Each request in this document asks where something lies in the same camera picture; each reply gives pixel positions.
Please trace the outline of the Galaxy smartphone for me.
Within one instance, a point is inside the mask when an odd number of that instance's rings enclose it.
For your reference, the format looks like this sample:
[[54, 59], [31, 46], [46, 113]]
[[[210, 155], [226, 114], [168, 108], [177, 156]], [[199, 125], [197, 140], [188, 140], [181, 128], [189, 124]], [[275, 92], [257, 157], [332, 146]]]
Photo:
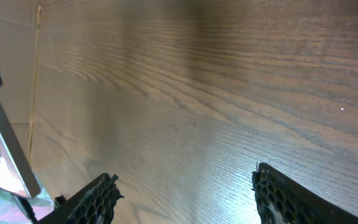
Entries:
[[34, 198], [40, 185], [0, 102], [0, 189]]

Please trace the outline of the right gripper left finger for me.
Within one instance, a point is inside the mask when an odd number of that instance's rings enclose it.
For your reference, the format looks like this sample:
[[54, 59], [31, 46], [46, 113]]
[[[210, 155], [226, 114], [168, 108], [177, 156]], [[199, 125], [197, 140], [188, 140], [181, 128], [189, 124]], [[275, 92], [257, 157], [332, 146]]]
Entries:
[[111, 224], [114, 207], [121, 195], [116, 181], [119, 177], [103, 173], [69, 199], [54, 199], [54, 210], [37, 224]]

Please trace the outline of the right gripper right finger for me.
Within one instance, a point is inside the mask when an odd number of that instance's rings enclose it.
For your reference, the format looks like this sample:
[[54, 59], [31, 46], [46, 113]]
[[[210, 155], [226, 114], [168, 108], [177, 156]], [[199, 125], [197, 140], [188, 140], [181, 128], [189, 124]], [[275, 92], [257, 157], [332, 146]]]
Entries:
[[262, 224], [358, 224], [358, 217], [314, 194], [267, 163], [252, 173]]

